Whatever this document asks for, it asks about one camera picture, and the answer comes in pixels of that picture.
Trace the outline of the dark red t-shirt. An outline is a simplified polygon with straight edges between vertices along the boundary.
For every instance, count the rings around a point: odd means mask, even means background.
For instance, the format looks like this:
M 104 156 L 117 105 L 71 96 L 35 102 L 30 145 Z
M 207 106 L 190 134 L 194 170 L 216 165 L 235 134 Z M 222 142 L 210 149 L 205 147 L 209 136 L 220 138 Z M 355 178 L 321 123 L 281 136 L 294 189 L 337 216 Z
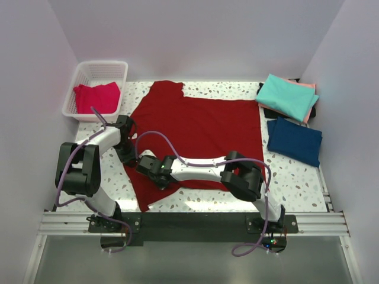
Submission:
M 261 118 L 253 93 L 236 83 L 128 82 L 121 107 L 137 123 L 138 151 L 163 158 L 177 151 L 205 159 L 238 151 L 262 160 Z M 251 211 L 215 182 L 186 181 L 158 189 L 127 168 L 141 211 Z

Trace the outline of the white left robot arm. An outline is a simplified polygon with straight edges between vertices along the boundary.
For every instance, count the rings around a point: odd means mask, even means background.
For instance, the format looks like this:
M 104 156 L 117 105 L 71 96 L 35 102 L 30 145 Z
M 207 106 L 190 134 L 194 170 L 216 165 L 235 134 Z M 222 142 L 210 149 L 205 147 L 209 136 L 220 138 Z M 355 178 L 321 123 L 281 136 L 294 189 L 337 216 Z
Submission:
M 101 156 L 113 148 L 123 165 L 134 166 L 137 159 L 131 139 L 137 133 L 137 124 L 127 115 L 118 116 L 115 123 L 103 118 L 101 122 L 101 129 L 88 138 L 60 146 L 54 203 L 60 208 L 81 201 L 102 217 L 104 228 L 116 232 L 123 218 L 119 204 L 101 187 Z

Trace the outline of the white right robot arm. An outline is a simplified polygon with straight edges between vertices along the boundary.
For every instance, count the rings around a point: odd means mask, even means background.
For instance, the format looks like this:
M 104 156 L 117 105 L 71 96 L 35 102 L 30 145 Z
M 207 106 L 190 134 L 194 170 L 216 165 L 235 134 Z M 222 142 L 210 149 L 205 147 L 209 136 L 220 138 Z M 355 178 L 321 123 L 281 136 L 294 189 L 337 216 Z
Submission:
M 247 158 L 237 151 L 213 159 L 166 156 L 159 160 L 142 155 L 136 171 L 160 189 L 189 180 L 220 183 L 235 198 L 252 203 L 268 231 L 276 233 L 285 225 L 285 208 L 269 191 L 271 169 L 263 161 Z

